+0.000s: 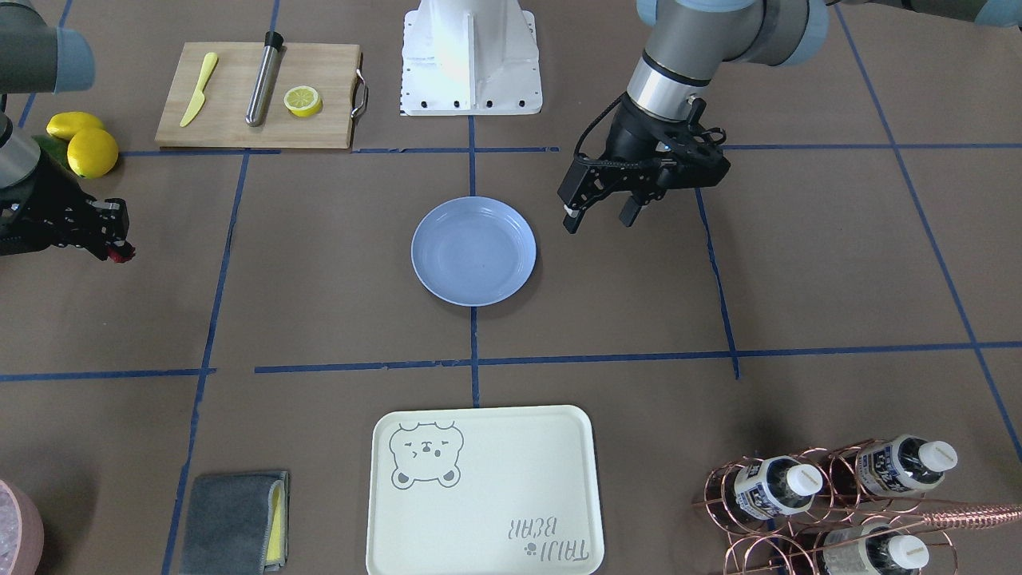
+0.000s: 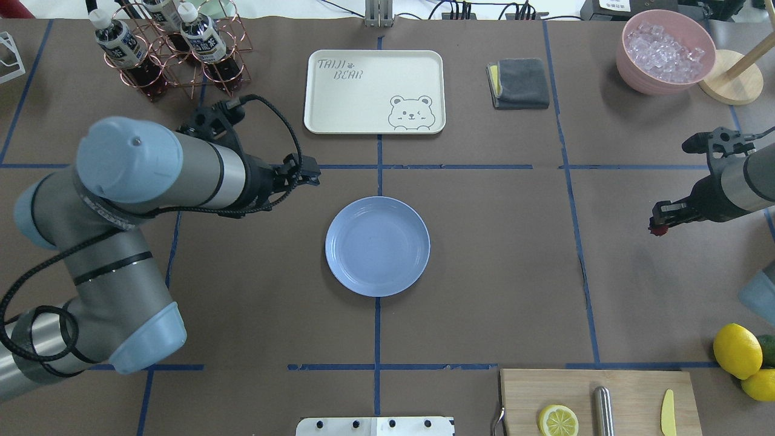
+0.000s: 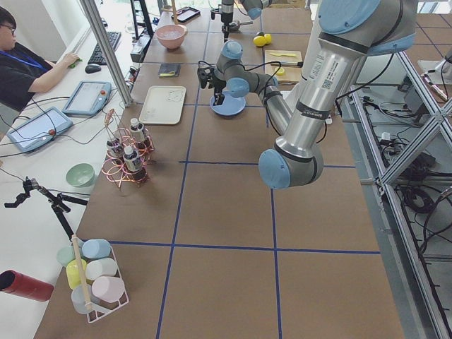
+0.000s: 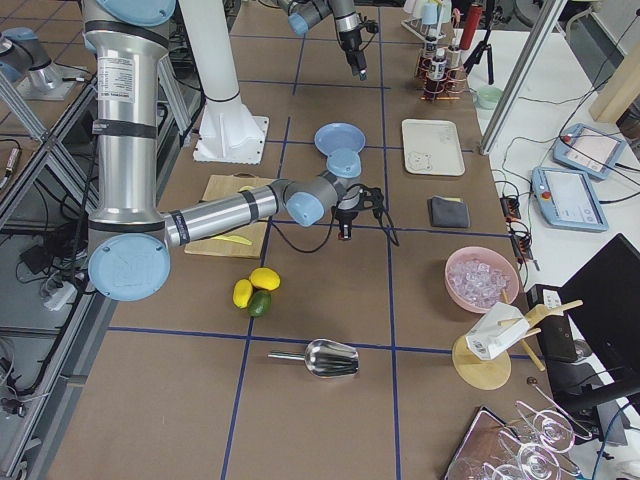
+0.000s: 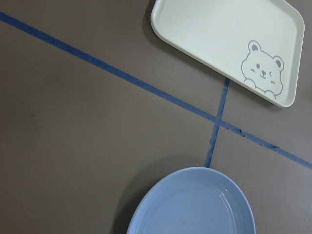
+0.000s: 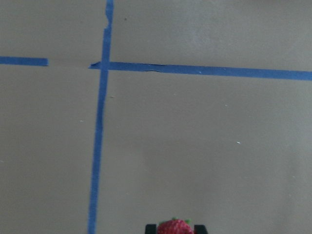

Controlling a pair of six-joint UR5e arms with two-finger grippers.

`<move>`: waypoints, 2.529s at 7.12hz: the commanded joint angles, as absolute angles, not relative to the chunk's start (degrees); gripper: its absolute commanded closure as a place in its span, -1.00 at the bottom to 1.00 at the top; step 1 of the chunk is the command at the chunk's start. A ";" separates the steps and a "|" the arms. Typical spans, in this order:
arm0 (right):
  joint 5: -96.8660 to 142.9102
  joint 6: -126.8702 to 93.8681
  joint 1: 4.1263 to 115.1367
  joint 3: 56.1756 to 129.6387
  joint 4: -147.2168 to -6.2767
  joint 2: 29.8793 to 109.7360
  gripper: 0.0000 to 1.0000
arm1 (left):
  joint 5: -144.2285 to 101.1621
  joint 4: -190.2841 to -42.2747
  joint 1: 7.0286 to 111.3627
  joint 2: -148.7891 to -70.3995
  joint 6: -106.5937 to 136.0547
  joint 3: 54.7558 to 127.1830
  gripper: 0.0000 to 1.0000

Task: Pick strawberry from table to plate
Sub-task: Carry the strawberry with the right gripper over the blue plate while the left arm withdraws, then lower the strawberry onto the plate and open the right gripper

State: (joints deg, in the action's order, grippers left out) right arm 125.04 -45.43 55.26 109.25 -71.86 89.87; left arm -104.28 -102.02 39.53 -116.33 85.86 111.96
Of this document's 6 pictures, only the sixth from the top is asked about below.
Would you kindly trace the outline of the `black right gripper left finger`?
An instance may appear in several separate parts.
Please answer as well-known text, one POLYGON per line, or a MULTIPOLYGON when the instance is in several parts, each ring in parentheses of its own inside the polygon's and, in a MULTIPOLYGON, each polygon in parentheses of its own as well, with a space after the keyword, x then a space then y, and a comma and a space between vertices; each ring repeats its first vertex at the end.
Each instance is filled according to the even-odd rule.
POLYGON ((157 224, 146 224, 145 234, 157 234, 157 224))

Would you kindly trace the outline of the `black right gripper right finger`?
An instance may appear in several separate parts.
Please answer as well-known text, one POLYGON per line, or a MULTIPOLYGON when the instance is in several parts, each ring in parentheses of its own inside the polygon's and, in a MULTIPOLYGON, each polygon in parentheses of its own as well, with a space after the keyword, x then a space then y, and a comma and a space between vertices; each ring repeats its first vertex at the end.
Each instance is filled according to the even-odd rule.
POLYGON ((203 224, 194 225, 194 234, 208 234, 208 230, 203 224))

